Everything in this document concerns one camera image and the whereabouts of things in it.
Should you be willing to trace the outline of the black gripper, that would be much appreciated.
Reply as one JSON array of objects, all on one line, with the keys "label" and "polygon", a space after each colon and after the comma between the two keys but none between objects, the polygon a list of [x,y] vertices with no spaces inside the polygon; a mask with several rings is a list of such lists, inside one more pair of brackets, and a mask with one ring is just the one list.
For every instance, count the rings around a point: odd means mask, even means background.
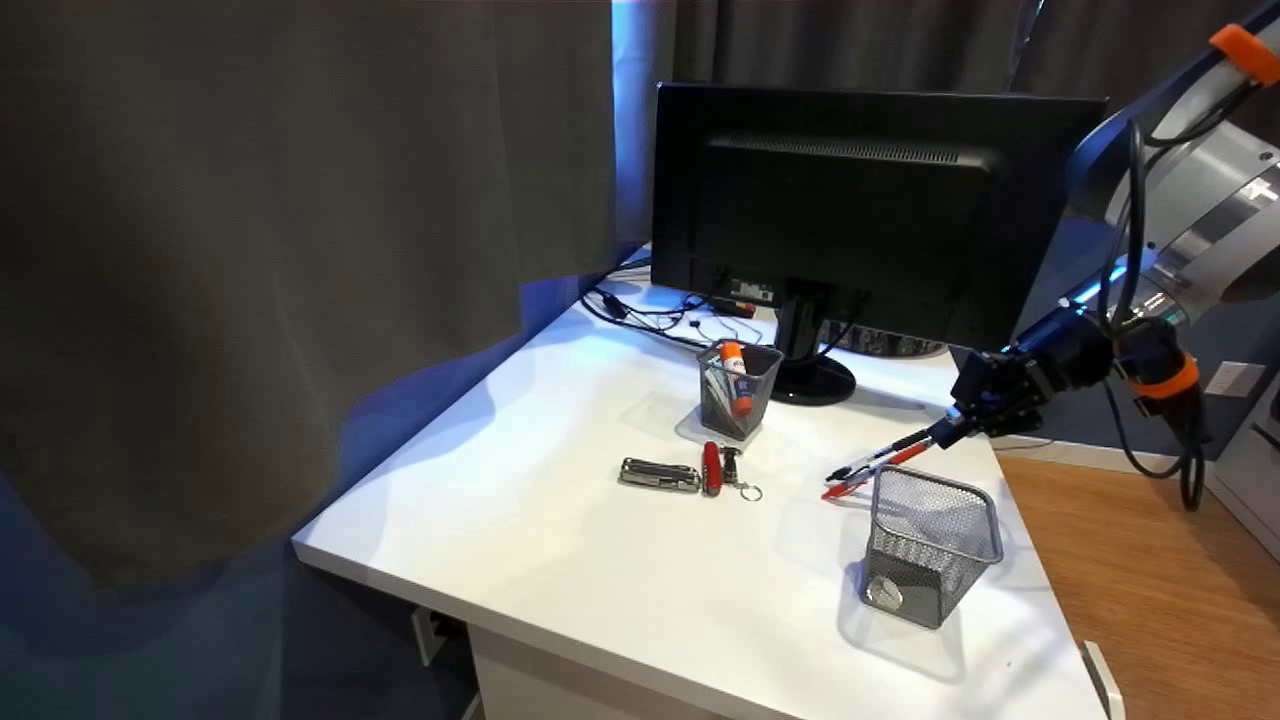
[{"label": "black gripper", "polygon": [[1023,350],[966,350],[952,382],[952,407],[932,427],[936,448],[952,448],[971,432],[1007,437],[1033,432],[1041,407],[1065,391],[1065,373]]}]

